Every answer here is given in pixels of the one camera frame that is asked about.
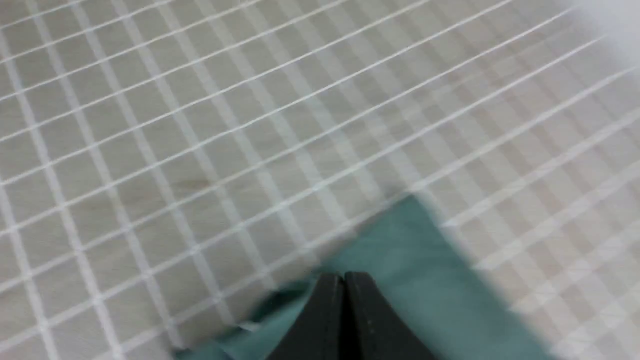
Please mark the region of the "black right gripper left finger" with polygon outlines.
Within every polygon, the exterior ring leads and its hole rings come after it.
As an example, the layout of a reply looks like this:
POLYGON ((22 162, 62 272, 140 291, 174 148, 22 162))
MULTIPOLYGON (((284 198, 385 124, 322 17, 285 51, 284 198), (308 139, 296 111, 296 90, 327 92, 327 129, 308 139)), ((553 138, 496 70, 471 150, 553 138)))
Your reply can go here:
POLYGON ((323 273, 306 305, 269 360, 338 360, 345 283, 341 276, 323 273))

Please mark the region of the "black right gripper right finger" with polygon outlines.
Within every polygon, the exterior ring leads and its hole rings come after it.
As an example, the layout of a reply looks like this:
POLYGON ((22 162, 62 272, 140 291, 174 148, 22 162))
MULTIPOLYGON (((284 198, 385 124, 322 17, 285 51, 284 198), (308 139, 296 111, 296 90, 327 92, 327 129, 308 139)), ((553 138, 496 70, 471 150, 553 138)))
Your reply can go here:
POLYGON ((435 360, 437 357, 400 319, 374 278, 347 272, 343 278, 345 360, 435 360))

